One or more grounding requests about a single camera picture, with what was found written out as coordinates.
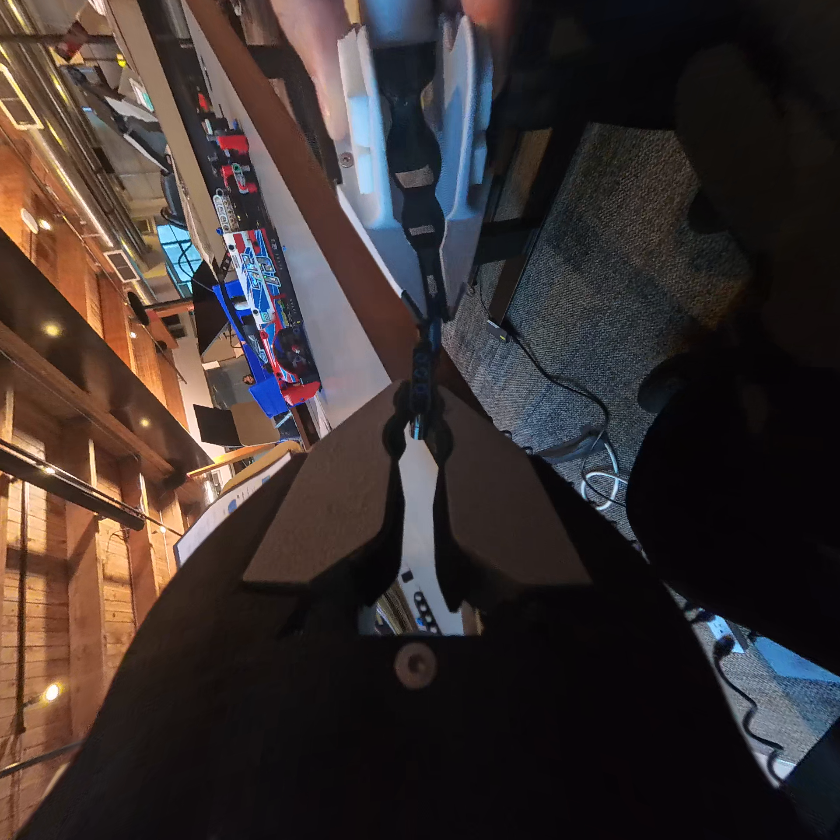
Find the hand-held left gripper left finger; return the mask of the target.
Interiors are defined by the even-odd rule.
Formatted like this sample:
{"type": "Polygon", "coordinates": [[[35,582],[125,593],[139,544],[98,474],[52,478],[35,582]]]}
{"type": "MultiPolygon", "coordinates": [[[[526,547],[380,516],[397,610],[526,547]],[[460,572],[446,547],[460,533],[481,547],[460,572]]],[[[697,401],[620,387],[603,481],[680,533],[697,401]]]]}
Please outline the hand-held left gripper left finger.
{"type": "Polygon", "coordinates": [[[282,593],[383,593],[404,544],[408,383],[383,387],[296,471],[244,582],[282,593]]]}

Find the wooden board with paper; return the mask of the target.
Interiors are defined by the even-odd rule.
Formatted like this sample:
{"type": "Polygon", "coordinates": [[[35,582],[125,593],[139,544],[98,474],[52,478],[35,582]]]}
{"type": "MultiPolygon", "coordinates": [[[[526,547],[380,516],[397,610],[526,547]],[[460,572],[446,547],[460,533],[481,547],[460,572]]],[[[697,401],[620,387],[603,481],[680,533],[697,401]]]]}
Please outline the wooden board with paper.
{"type": "Polygon", "coordinates": [[[223,484],[223,495],[209,502],[209,509],[178,537],[174,544],[174,568],[185,568],[185,561],[216,533],[216,526],[234,516],[275,471],[289,464],[289,457],[307,453],[300,443],[286,439],[265,457],[258,457],[251,467],[244,467],[237,478],[223,484]]]}

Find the person's right hand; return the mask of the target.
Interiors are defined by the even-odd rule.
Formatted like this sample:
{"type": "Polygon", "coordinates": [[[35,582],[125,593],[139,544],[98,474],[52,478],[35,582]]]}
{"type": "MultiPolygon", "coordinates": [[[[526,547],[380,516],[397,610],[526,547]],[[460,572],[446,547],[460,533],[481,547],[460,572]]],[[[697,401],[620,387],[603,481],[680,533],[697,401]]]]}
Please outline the person's right hand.
{"type": "Polygon", "coordinates": [[[349,139],[338,42],[352,31],[345,0],[272,0],[272,14],[314,80],[324,129],[349,139]]]}

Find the blue plastic bin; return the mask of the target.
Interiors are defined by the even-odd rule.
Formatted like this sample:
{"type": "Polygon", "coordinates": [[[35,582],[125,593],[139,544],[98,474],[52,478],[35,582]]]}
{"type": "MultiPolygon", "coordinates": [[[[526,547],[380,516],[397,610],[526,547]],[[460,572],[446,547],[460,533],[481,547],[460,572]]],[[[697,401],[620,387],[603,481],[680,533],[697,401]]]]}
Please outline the blue plastic bin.
{"type": "Polygon", "coordinates": [[[279,380],[268,366],[268,352],[265,352],[265,342],[258,335],[258,317],[240,289],[237,279],[230,282],[216,282],[213,286],[223,314],[227,314],[227,324],[230,331],[237,335],[240,349],[244,349],[244,359],[247,359],[247,394],[254,397],[254,404],[268,415],[268,418],[279,418],[279,415],[289,415],[289,404],[279,390],[279,380]]]}

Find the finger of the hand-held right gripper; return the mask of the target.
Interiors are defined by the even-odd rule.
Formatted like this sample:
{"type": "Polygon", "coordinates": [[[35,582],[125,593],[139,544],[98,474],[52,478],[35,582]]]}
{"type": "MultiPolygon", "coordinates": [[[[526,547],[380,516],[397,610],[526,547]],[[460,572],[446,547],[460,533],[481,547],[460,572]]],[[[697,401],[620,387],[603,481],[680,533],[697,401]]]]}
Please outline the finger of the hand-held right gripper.
{"type": "Polygon", "coordinates": [[[369,28],[352,28],[338,38],[338,66],[349,112],[342,153],[352,153],[352,167],[342,174],[342,206],[352,209],[352,223],[366,230],[366,244],[397,296],[411,296],[415,310],[425,314],[418,254],[401,227],[404,195],[387,167],[390,108],[373,70],[369,28]]]}
{"type": "Polygon", "coordinates": [[[491,188],[491,45],[467,14],[439,17],[432,101],[443,157],[436,202],[446,220],[439,265],[446,286],[446,321],[453,321],[467,293],[491,188]]]}

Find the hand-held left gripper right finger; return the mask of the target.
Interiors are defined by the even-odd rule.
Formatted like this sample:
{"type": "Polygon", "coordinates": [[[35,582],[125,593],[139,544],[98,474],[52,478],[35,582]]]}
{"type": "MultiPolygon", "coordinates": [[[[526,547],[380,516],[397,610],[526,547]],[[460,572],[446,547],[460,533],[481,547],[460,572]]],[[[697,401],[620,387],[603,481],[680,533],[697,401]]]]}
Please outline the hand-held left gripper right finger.
{"type": "Polygon", "coordinates": [[[530,457],[446,387],[429,450],[436,582],[450,610],[593,586],[530,457]]]}

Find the black beam assembly blue pins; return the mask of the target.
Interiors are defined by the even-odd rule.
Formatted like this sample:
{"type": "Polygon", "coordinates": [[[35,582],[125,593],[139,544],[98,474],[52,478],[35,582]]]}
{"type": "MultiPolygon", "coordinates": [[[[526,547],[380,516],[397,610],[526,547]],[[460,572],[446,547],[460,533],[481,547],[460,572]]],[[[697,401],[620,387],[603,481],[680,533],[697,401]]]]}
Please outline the black beam assembly blue pins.
{"type": "Polygon", "coordinates": [[[443,349],[443,317],[432,314],[418,321],[418,342],[411,349],[411,373],[394,394],[394,422],[408,425],[411,439],[432,439],[443,418],[439,397],[439,349],[443,349]]]}

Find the light grey desk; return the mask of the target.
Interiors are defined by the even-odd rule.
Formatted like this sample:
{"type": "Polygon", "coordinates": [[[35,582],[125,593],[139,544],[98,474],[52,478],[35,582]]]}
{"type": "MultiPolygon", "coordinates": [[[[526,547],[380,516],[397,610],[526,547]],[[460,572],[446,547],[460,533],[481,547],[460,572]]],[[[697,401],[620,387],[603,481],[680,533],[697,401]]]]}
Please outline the light grey desk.
{"type": "Polygon", "coordinates": [[[338,432],[349,432],[352,415],[394,390],[394,380],[408,380],[415,321],[227,14],[216,3],[185,7],[213,94],[247,129],[251,160],[286,244],[289,279],[321,369],[328,443],[335,443],[338,432]]]}

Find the white power strip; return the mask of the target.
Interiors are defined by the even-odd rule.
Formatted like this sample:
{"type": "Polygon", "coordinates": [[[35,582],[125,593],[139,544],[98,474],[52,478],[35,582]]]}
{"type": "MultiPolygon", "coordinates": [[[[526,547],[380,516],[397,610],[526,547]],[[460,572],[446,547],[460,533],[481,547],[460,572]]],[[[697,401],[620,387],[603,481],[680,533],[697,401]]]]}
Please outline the white power strip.
{"type": "Polygon", "coordinates": [[[746,655],[746,652],[749,652],[749,638],[746,638],[746,631],[742,631],[739,624],[728,624],[728,620],[718,617],[718,613],[711,613],[704,624],[708,624],[708,631],[711,631],[715,641],[732,638],[732,652],[735,652],[735,655],[746,655]]]}

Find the red toy brick car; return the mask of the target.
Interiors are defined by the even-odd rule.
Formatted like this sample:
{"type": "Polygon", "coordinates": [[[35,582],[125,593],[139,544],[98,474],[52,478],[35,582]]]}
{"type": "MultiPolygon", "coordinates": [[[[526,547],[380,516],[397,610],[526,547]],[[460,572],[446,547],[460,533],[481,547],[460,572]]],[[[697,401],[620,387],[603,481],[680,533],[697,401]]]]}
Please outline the red toy brick car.
{"type": "Polygon", "coordinates": [[[282,240],[268,220],[251,146],[240,122],[216,115],[213,98],[195,91],[195,119],[202,129],[199,157],[209,174],[216,206],[216,234],[223,237],[223,261],[216,279],[237,279],[268,352],[268,366],[289,408],[321,394],[321,373],[307,342],[300,300],[289,279],[282,240]]]}

